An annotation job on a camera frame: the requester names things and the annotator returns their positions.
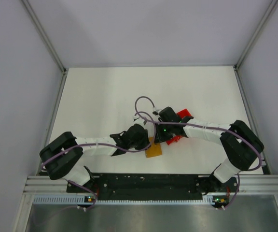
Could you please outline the yellow leather card holder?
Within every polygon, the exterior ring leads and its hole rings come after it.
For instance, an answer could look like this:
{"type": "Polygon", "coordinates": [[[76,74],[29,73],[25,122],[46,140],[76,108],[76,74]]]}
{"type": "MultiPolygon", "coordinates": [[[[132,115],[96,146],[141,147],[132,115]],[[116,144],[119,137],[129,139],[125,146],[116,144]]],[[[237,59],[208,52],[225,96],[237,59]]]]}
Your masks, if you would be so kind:
{"type": "Polygon", "coordinates": [[[146,158],[153,158],[162,155],[162,148],[160,144],[152,143],[151,146],[145,150],[146,158]]]}

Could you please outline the red plastic card bin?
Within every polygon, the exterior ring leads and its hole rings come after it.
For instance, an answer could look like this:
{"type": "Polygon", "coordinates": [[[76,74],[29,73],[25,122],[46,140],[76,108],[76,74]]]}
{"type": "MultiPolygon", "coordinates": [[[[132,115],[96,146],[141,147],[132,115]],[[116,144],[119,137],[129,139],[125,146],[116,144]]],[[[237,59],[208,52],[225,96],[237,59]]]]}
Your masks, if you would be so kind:
{"type": "MultiPolygon", "coordinates": [[[[183,110],[177,112],[177,115],[178,115],[181,119],[183,119],[183,118],[186,117],[186,116],[192,116],[192,115],[190,114],[190,112],[189,112],[187,109],[183,109],[183,110]]],[[[177,135],[176,135],[176,136],[174,136],[172,139],[170,139],[169,141],[166,141],[166,144],[167,144],[167,145],[170,145],[170,144],[172,144],[172,143],[177,143],[181,138],[182,138],[182,136],[177,136],[177,135]]]]}

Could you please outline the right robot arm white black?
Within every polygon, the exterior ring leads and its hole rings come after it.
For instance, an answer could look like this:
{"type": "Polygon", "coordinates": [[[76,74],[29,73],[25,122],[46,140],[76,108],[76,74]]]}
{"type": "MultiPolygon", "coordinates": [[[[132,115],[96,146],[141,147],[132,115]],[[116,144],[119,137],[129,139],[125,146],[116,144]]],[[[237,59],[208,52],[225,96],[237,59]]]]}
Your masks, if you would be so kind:
{"type": "Polygon", "coordinates": [[[223,190],[228,180],[241,171],[248,171],[263,152],[264,144],[241,120],[231,124],[215,124],[195,119],[192,115],[180,116],[171,107],[154,111],[158,116],[155,143],[168,143],[174,137],[197,138],[221,145],[227,158],[210,174],[207,191],[223,190]]]}

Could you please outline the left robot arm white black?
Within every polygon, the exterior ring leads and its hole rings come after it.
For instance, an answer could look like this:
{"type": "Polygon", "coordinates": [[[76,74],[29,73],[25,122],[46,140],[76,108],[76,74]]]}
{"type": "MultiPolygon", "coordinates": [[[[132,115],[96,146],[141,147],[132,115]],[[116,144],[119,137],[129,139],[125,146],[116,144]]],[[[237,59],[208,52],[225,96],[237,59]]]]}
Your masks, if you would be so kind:
{"type": "Polygon", "coordinates": [[[127,131],[103,138],[80,138],[67,131],[43,148],[40,158],[50,179],[66,179],[87,192],[94,186],[92,173],[87,167],[89,157],[135,153],[147,149],[149,144],[148,130],[138,123],[127,131]]]}

